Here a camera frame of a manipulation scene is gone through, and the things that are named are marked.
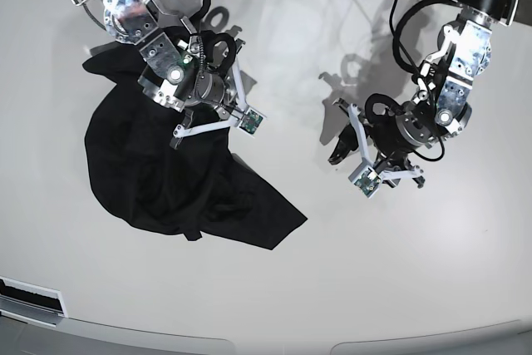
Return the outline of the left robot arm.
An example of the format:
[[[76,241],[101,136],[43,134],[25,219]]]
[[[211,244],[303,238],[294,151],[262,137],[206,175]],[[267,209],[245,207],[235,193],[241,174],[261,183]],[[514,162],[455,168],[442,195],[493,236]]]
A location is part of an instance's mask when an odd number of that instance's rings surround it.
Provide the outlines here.
[[[443,145],[446,138],[459,135],[471,111],[467,97],[473,81],[490,63],[491,27],[496,22],[509,26],[518,1],[421,0],[398,21],[391,13],[392,55],[410,74],[416,93],[403,104],[388,95],[370,95],[358,117],[362,129],[345,126],[329,163],[340,163],[370,139],[377,149],[378,166],[406,167],[410,154],[417,154],[422,147]],[[454,2],[461,10],[441,28],[436,51],[415,62],[402,42],[402,33],[417,13],[444,2]]]

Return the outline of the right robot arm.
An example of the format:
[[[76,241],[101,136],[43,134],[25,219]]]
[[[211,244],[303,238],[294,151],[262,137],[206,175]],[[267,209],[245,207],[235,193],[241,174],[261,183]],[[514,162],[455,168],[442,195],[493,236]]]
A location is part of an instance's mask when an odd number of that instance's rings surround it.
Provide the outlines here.
[[[162,0],[100,1],[106,32],[133,46],[144,60],[139,83],[151,100],[178,112],[205,104],[223,119],[241,118],[248,111],[237,75],[236,41],[200,26],[211,0],[201,0],[192,16],[167,8]]]

